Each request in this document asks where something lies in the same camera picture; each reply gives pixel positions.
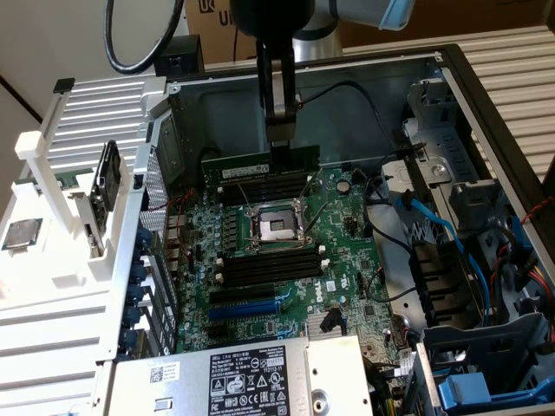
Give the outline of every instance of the processor chip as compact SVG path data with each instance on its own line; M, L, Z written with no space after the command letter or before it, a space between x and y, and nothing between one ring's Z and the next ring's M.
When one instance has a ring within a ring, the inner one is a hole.
M10 224L2 250L15 250L36 244L42 218L24 219Z

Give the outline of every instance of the cardboard box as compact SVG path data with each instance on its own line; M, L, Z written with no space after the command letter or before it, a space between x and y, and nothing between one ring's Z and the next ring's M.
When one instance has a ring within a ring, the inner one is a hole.
M190 34L200 35L205 63L233 61L235 24L229 0L187 0L186 20ZM237 61L256 56L255 40L241 31L237 37Z
M394 32L340 22L342 46L426 39L542 24L549 0L416 0L405 29Z
M549 0L415 0L407 27L399 32L340 22L344 48L427 37L464 35L543 24ZM229 0L187 0L191 34L199 34L205 63L233 60L235 25ZM237 60L256 54L254 39L239 31Z

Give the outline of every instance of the cpu socket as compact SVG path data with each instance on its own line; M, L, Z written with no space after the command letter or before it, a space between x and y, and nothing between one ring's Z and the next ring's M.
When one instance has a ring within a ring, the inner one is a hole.
M305 244L304 204L289 203L255 206L251 211L251 247L261 244Z

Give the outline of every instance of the power supply label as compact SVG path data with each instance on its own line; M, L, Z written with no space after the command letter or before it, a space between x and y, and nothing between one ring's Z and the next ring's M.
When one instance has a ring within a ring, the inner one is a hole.
M210 357L209 416L289 414L284 346Z

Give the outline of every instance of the black pcie slot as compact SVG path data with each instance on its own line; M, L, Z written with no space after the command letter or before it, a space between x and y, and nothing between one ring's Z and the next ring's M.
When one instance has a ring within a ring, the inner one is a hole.
M251 301L253 299L271 299L276 296L276 290L271 284L254 286L252 288L227 289L210 294L210 304Z
M277 338L278 337L276 335L273 335L273 336L260 336L258 338L252 338L250 340L221 342L219 344L208 345L206 346L206 349L227 348L227 347L235 347L237 345L248 345L248 344L254 344L258 342L275 341Z
M244 182L241 188L249 203L256 204L277 199L298 197L306 185L306 173L295 177L276 177L259 182ZM240 205L245 203L245 196L237 185L224 186L222 196L224 205Z

